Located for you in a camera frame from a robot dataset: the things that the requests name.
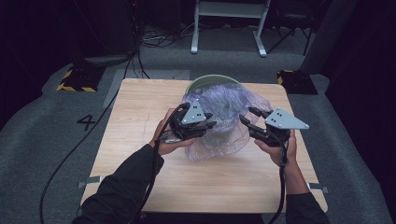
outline black sleeve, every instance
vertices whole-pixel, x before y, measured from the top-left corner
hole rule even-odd
[[[95,194],[81,206],[82,214],[73,223],[128,223],[134,218],[149,185],[154,148],[143,146],[125,160],[113,175],[102,181]],[[158,158],[158,172],[163,158]]]
[[[326,214],[320,208],[311,192],[286,196],[286,223],[288,224],[328,224]]]

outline gray carpet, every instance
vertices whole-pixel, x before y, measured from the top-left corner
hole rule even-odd
[[[262,34],[267,48],[278,39],[276,31],[265,30]],[[196,55],[190,54],[191,36],[166,48],[142,47],[142,63],[148,75],[182,79],[182,72],[195,79],[222,74],[241,82],[276,83],[278,70],[298,69],[304,60],[304,37],[300,32],[288,37],[266,58],[259,56],[251,28],[206,30],[199,41]],[[125,65],[108,67],[98,92],[56,91],[69,67],[66,65],[50,77],[42,97],[9,120],[0,132],[1,223],[39,222],[42,189],[63,157],[87,133],[85,125],[77,121],[87,115],[99,119],[120,83]],[[136,58],[134,66],[141,78]],[[134,76],[132,67],[128,76]],[[392,223],[378,183],[324,95],[327,78],[313,75],[312,79],[319,95],[289,95],[289,99],[296,117],[310,125],[303,138],[319,182],[330,191],[325,197],[331,223]],[[111,108],[52,180],[44,201],[46,223],[69,223],[76,216],[83,193],[78,181],[89,176],[110,112]],[[263,215],[265,221],[270,217]],[[277,221],[284,222],[284,216]]]

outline person's right hand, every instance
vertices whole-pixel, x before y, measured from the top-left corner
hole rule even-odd
[[[262,140],[256,139],[254,143],[264,152],[268,153],[271,157],[271,160],[277,165],[280,165],[281,160],[281,147],[268,147]],[[288,159],[289,163],[296,163],[296,155],[297,155],[297,143],[295,131],[290,130],[290,138],[289,138],[289,147],[288,147]]]

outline black curtain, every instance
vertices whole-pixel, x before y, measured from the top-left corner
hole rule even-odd
[[[0,2],[0,131],[67,63],[44,1]]]
[[[321,74],[326,95],[396,221],[396,2],[360,0]]]

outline metal stand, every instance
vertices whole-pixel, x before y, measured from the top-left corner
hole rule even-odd
[[[220,16],[260,19],[259,29],[253,31],[253,36],[260,55],[262,57],[267,56],[264,45],[262,44],[261,34],[270,3],[271,0],[265,0],[264,4],[201,2],[200,0],[196,0],[191,53],[195,54],[198,52],[199,16]]]

